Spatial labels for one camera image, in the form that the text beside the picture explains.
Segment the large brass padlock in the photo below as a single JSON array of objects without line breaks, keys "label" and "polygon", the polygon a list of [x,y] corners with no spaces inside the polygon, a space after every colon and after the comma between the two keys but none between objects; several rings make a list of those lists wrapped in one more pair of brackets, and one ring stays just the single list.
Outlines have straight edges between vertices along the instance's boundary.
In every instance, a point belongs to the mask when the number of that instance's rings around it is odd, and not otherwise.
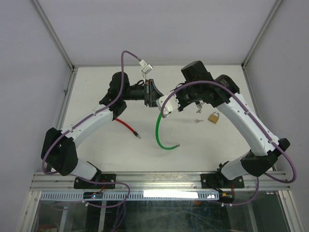
[{"label": "large brass padlock", "polygon": [[220,118],[220,114],[219,112],[213,112],[209,117],[208,117],[208,121],[213,123],[213,124],[216,124],[218,122]]}]

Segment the green cable lock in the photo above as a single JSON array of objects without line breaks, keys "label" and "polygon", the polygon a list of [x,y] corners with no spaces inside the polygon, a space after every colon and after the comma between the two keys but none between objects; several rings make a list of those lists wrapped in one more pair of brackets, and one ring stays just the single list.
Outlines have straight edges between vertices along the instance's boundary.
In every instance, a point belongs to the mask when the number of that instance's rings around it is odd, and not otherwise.
[{"label": "green cable lock", "polygon": [[155,136],[155,141],[158,145],[159,148],[163,149],[163,150],[166,150],[166,151],[172,151],[172,150],[175,150],[177,148],[180,147],[180,144],[169,144],[167,142],[165,142],[165,135],[164,135],[164,130],[163,130],[163,127],[162,127],[162,121],[163,121],[163,117],[162,115],[159,113],[158,117],[157,117],[157,120],[156,120],[156,123],[155,123],[155,133],[154,133],[154,136]]}]

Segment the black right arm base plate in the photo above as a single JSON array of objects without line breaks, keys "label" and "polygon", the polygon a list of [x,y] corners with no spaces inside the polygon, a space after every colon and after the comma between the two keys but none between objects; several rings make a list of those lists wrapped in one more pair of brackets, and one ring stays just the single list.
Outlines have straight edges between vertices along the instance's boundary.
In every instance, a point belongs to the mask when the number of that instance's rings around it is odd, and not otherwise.
[{"label": "black right arm base plate", "polygon": [[200,175],[201,186],[203,189],[242,189],[244,181],[242,176],[228,180],[221,174],[209,173]]}]

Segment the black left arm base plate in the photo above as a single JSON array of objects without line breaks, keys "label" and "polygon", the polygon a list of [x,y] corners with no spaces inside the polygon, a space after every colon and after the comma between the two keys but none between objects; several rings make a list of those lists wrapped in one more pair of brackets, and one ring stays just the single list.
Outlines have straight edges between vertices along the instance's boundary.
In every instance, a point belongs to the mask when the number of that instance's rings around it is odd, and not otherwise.
[{"label": "black left arm base plate", "polygon": [[96,175],[92,180],[85,180],[76,177],[74,189],[115,189],[116,174],[101,173]]}]

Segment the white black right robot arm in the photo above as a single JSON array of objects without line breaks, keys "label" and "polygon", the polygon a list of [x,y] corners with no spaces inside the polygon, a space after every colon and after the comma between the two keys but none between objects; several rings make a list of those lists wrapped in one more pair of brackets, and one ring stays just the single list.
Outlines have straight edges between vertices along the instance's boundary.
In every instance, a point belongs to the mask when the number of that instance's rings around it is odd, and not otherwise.
[{"label": "white black right robot arm", "polygon": [[181,69],[185,78],[183,89],[176,96],[179,110],[195,102],[204,102],[225,115],[248,143],[250,150],[243,156],[219,165],[213,184],[227,187],[233,179],[250,174],[260,177],[270,169],[290,142],[278,138],[256,117],[247,105],[237,84],[227,75],[213,78],[198,60]]}]

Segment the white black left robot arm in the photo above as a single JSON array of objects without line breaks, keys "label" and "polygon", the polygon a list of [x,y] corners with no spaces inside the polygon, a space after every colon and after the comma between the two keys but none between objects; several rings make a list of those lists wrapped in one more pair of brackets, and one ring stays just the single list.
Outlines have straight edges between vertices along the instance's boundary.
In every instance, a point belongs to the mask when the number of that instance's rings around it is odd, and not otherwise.
[{"label": "white black left robot arm", "polygon": [[62,176],[72,174],[84,179],[91,188],[99,186],[101,171],[78,158],[78,146],[97,129],[117,119],[126,109],[126,101],[143,101],[148,107],[156,107],[162,96],[152,79],[131,85],[126,73],[115,73],[107,94],[87,116],[66,128],[47,131],[41,153],[42,171],[49,174],[45,168],[49,165]]}]

